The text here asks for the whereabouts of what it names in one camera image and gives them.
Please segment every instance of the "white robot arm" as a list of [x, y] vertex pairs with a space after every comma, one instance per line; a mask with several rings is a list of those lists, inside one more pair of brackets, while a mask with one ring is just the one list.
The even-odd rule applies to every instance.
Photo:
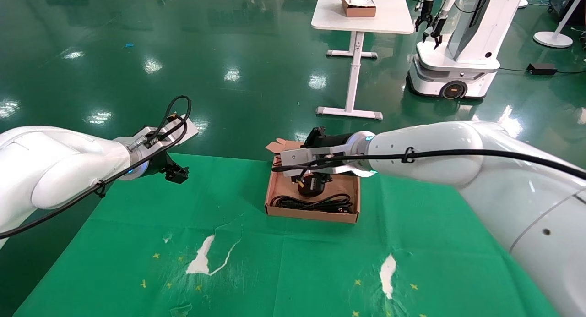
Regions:
[[441, 9], [438, 14], [433, 18], [431, 15], [431, 8], [433, 7], [435, 0], [423, 0], [423, 6], [421, 8], [421, 15], [415, 21], [415, 29], [419, 31], [419, 25], [423, 22], [427, 22], [427, 28], [423, 31], [423, 42], [427, 37], [432, 37], [435, 40], [435, 47], [437, 48], [442, 43], [441, 31], [444, 29], [446, 19], [448, 19], [448, 12], [456, 0], [442, 0]]
[[[282, 166], [274, 170], [291, 177], [302, 176], [308, 169], [362, 177], [378, 172], [454, 186], [561, 315], [586, 316], [586, 243], [582, 240], [586, 173], [582, 169], [519, 142], [487, 122], [436, 123], [379, 135], [360, 131], [310, 137], [312, 142], [304, 148], [282, 152]], [[518, 153], [526, 158], [448, 155], [461, 149]], [[437, 150], [446, 154], [408, 158]]]
[[44, 215], [49, 219], [115, 179], [166, 173], [169, 181], [182, 183], [188, 169], [165, 151], [197, 134], [189, 109], [190, 102], [187, 115], [172, 115], [157, 128], [144, 127], [133, 137], [114, 140], [46, 126], [0, 134], [0, 248], [9, 236], [44, 220], [21, 227], [37, 208], [54, 210]]

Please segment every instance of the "small cardboard box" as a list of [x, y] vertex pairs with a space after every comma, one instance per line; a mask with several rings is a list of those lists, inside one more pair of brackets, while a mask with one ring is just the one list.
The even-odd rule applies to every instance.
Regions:
[[[266, 146], [273, 153], [300, 148], [302, 142], [277, 139]], [[267, 215], [281, 217], [295, 217], [297, 219], [318, 219], [320, 221], [333, 221], [344, 223], [356, 223], [360, 214], [360, 177], [347, 175], [332, 175], [331, 182], [326, 184], [325, 190], [314, 198], [304, 197], [297, 190], [297, 183], [291, 183], [291, 177], [283, 176], [283, 173], [271, 172], [266, 191], [264, 207]], [[270, 203], [276, 196], [289, 196], [306, 202], [317, 202], [334, 194], [345, 193], [350, 196], [350, 213], [326, 213], [323, 211], [295, 210], [290, 208], [271, 206]]]
[[374, 17], [376, 15], [376, 5], [374, 6], [350, 6], [346, 0], [342, 1], [342, 8], [346, 17]]

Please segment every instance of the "cable tie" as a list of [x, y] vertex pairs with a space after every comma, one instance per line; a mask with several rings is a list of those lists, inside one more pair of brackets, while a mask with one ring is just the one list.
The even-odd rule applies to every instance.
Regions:
[[409, 146], [406, 150], [405, 150], [405, 154], [404, 156], [401, 158], [401, 162], [404, 164], [412, 164], [415, 162], [414, 159], [409, 158], [409, 154], [415, 152], [415, 149], [413, 148], [413, 146]]

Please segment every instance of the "white pole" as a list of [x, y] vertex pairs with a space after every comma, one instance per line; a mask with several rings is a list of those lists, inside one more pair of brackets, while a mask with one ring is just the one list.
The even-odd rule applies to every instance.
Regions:
[[555, 32], [537, 32], [533, 36], [533, 39], [539, 44], [550, 46], [552, 48], [567, 48], [571, 46], [573, 43], [572, 38], [560, 34], [560, 32], [570, 19], [570, 16], [574, 13], [574, 10], [576, 10], [580, 1], [581, 0], [574, 0], [568, 11], [565, 13], [564, 18], [562, 18], [559, 25], [557, 25]]
[[574, 10], [576, 10], [578, 7], [578, 4], [580, 4], [580, 0], [574, 0], [574, 3], [570, 5], [568, 12], [565, 13], [564, 18], [561, 19], [561, 22], [559, 22], [559, 25], [557, 25], [557, 29], [555, 29], [554, 38], [556, 38], [559, 32], [561, 32], [561, 29], [565, 26], [565, 23], [568, 22], [571, 15], [574, 13]]

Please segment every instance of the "green tablecloth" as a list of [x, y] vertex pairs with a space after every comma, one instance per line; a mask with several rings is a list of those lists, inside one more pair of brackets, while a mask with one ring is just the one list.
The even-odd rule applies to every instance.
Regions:
[[[188, 181], [115, 183], [15, 316], [556, 315], [452, 188], [376, 175], [355, 225], [283, 219], [264, 214], [269, 163], [174, 159]], [[226, 267], [186, 274], [214, 233], [210, 270], [240, 240]]]

